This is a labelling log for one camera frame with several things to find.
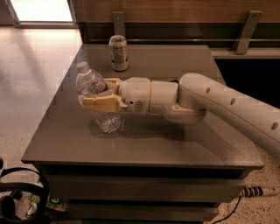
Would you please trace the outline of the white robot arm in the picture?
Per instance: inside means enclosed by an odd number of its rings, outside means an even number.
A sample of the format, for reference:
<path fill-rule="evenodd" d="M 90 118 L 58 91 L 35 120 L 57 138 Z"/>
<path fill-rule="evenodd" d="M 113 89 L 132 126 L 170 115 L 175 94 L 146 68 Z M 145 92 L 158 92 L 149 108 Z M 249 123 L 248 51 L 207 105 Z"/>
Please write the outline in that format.
<path fill-rule="evenodd" d="M 80 91 L 84 109 L 97 112 L 156 114 L 170 122 L 194 125 L 207 112 L 218 116 L 276 158 L 280 157 L 279 109 L 198 73 L 178 82 L 132 77 L 107 78 Z"/>

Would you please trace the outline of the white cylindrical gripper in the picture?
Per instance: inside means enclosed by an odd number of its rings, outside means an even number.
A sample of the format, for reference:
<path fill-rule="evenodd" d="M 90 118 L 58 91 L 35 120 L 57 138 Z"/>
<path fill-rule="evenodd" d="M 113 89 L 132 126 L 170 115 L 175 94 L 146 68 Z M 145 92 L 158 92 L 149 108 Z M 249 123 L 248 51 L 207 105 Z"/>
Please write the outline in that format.
<path fill-rule="evenodd" d="M 137 114 L 148 112 L 151 98 L 151 81 L 148 78 L 132 77 L 124 82 L 119 78 L 106 78 L 105 81 L 108 87 L 105 91 L 107 96 L 78 96 L 78 101 L 84 109 L 101 112 L 124 109 L 126 112 Z"/>

